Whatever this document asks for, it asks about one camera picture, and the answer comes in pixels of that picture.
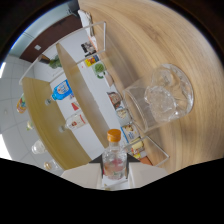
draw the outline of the ceiling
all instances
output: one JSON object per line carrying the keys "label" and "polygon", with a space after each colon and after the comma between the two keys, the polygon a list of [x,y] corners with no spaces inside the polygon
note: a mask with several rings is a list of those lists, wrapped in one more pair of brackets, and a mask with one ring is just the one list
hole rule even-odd
{"label": "ceiling", "polygon": [[68,15],[71,15],[71,11],[67,3],[59,5],[58,7],[55,7],[49,12],[45,13],[20,35],[9,51],[9,54],[20,57],[24,50],[38,35]]}

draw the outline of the glass cup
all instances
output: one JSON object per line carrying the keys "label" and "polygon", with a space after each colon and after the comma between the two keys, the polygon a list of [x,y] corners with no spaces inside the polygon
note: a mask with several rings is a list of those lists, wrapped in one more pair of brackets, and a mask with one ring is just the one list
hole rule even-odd
{"label": "glass cup", "polygon": [[194,102],[187,76],[172,64],[161,64],[123,91],[133,122],[146,133],[187,115]]}

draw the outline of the water bottle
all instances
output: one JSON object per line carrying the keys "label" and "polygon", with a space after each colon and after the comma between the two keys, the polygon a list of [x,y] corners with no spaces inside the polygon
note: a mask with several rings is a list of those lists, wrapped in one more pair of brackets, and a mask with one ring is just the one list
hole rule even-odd
{"label": "water bottle", "polygon": [[51,103],[51,100],[63,100],[70,94],[73,94],[73,92],[71,87],[69,86],[68,80],[66,79],[54,88],[50,99],[46,99],[45,104],[49,105]]}

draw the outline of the bottle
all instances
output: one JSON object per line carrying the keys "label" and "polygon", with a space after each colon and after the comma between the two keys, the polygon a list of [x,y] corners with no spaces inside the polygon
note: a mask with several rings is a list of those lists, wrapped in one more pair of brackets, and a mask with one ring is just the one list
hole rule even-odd
{"label": "bottle", "polygon": [[48,171],[56,171],[56,170],[62,170],[62,168],[56,163],[54,159],[45,162],[44,168]]}
{"label": "bottle", "polygon": [[107,132],[109,147],[102,154],[104,174],[111,180],[125,176],[127,153],[120,147],[121,131],[110,129]]}
{"label": "bottle", "polygon": [[88,123],[89,122],[87,121],[84,113],[82,111],[79,111],[79,112],[73,114],[68,119],[66,119],[65,125],[60,126],[59,131],[64,132],[66,129],[70,129],[73,131],[73,130],[78,129]]}
{"label": "bottle", "polygon": [[42,154],[42,153],[47,152],[44,144],[42,143],[42,141],[40,139],[34,143],[34,145],[32,146],[31,149],[32,149],[33,154]]}
{"label": "bottle", "polygon": [[21,95],[19,101],[17,102],[17,111],[22,114],[26,111],[26,101],[24,97],[24,93]]}
{"label": "bottle", "polygon": [[71,87],[69,86],[68,80],[66,79],[54,88],[53,94],[50,97],[51,99],[46,99],[45,104],[49,105],[51,103],[51,100],[63,100],[70,94],[73,94],[73,92]]}
{"label": "bottle", "polygon": [[141,151],[141,152],[139,152],[139,153],[134,154],[133,156],[134,156],[136,159],[140,160],[140,159],[146,157],[147,154],[146,154],[146,151],[143,150],[143,151]]}
{"label": "bottle", "polygon": [[29,130],[32,130],[32,129],[34,129],[33,122],[32,121],[27,121],[26,130],[29,131]]}

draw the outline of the potted plant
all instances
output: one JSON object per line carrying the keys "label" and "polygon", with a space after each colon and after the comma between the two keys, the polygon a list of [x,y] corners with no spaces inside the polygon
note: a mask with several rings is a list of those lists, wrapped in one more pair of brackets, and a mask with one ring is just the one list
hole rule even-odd
{"label": "potted plant", "polygon": [[53,68],[53,69],[56,69],[56,68],[58,68],[58,67],[62,67],[58,55],[56,55],[54,59],[51,59],[48,65],[49,65],[51,68]]}

